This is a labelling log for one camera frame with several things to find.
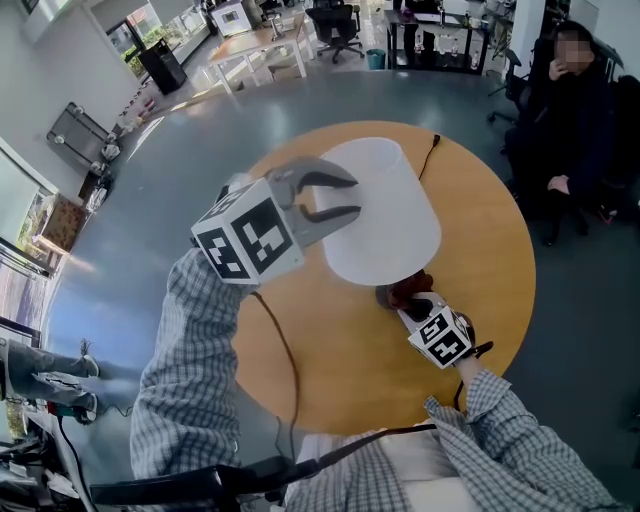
black table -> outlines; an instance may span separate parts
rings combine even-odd
[[[403,25],[432,25],[440,26],[440,22],[435,21],[419,21],[411,13],[403,14],[397,10],[385,10],[385,17],[387,19],[387,67],[389,69],[431,69],[436,71],[451,71],[454,73],[468,73],[470,75],[481,75],[484,68],[485,57],[487,56],[487,48],[489,46],[490,33],[483,27],[474,29],[471,27],[465,27],[465,16],[458,14],[446,14],[458,21],[456,23],[445,22],[444,27],[457,28],[467,31],[467,40],[465,43],[464,53],[453,57],[450,54],[441,56],[439,53],[435,56],[435,64],[429,68],[422,66],[412,66],[407,64],[398,64],[398,54],[403,50],[398,50],[398,26]],[[476,32],[482,37],[482,52],[480,55],[480,62],[477,69],[471,69],[471,56],[469,55],[469,49],[471,48],[471,38],[473,33]]]

person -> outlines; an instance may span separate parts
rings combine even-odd
[[[562,197],[582,202],[612,157],[613,99],[589,31],[561,23],[548,68],[543,112],[506,135],[512,192],[528,212]]]
[[[222,283],[199,249],[172,268],[155,354],[134,406],[136,478],[240,465],[231,339],[252,290]],[[457,369],[468,389],[466,418],[429,398],[437,430],[374,442],[296,482],[286,510],[626,510],[553,430],[538,424],[507,381],[473,357]],[[307,437],[301,457],[350,440]]]
[[[39,375],[58,372],[82,378],[99,377],[100,367],[93,357],[85,355],[73,359],[0,338],[0,358],[4,364],[4,381],[0,383],[3,395],[80,407],[95,415],[98,408],[95,394],[84,391],[79,385],[58,385]]]

white lampshade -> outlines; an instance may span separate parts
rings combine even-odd
[[[352,283],[377,286],[424,268],[440,247],[440,224],[400,145],[380,137],[356,139],[322,158],[345,168],[358,185],[314,187],[317,209],[362,207],[354,222],[323,240],[331,269]]]

hand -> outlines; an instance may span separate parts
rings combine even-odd
[[[554,176],[551,178],[551,181],[549,181],[547,190],[557,190],[558,192],[569,195],[569,177],[564,174],[562,176]]]
[[[567,65],[561,60],[553,60],[551,64],[549,64],[549,78],[552,82],[557,81],[562,75],[565,75],[569,72],[567,69]]]

desk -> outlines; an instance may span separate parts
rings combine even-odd
[[[433,140],[433,132],[401,123],[338,124],[289,141],[251,174],[261,176],[295,156],[320,156],[347,140],[374,136],[396,140],[416,173]],[[491,169],[445,137],[429,158],[423,184],[442,227],[442,244],[426,268],[435,279],[434,290],[469,315],[478,343],[495,342],[483,362],[501,375],[522,343],[533,308],[535,264],[525,222]],[[302,200],[313,204],[309,191]],[[456,370],[438,370],[414,350],[400,318],[377,305],[372,288],[333,274],[321,243],[306,256],[304,267],[260,290],[300,372],[298,425],[349,435],[422,421],[429,395],[452,404]],[[253,297],[242,304],[233,344],[239,384],[267,410],[289,420],[295,396],[289,361]]]
[[[403,50],[398,50],[398,26],[399,25],[418,25],[418,26],[431,26],[431,27],[439,27],[439,22],[431,22],[431,21],[418,21],[413,14],[405,15],[400,11],[389,11],[385,10],[384,15],[387,19],[387,51],[389,54],[388,65],[389,69],[421,69],[415,66],[408,66],[404,64],[398,64],[398,53]],[[436,64],[434,67],[430,67],[428,69],[433,69],[436,71],[452,71],[456,73],[468,73],[471,75],[481,75],[482,69],[484,68],[484,60],[487,55],[487,48],[489,47],[489,39],[491,35],[489,31],[478,28],[474,29],[471,27],[464,26],[464,16],[458,14],[447,14],[446,16],[450,16],[456,19],[459,23],[445,23],[444,27],[448,29],[459,29],[467,31],[467,40],[465,43],[464,54],[459,54],[456,58],[447,54],[446,58],[439,58],[440,56],[436,56]],[[469,50],[471,48],[471,38],[473,33],[477,32],[482,36],[482,52],[480,55],[480,62],[478,64],[478,69],[471,69],[471,59],[472,57],[469,55]]]
[[[233,94],[233,92],[231,91],[229,82],[227,82],[227,79],[224,76],[224,72],[222,71],[220,64],[237,57],[244,57],[244,61],[247,63],[249,71],[253,74],[255,73],[255,70],[249,55],[253,52],[268,50],[269,48],[274,48],[276,46],[291,46],[296,57],[296,63],[300,69],[300,75],[303,78],[307,76],[307,72],[304,68],[304,61],[302,60],[302,55],[300,53],[300,47],[298,46],[298,37],[300,36],[301,29],[304,29],[309,58],[314,59],[315,56],[313,54],[313,48],[311,48],[309,34],[307,33],[306,27],[304,27],[304,16],[304,13],[296,14],[293,18],[293,29],[284,32],[284,36],[276,41],[271,40],[271,36],[273,36],[272,29],[261,28],[254,30],[253,32],[245,32],[244,34],[238,34],[237,36],[230,37],[211,54],[209,57],[209,63],[215,68],[224,90],[227,91],[227,94]]]

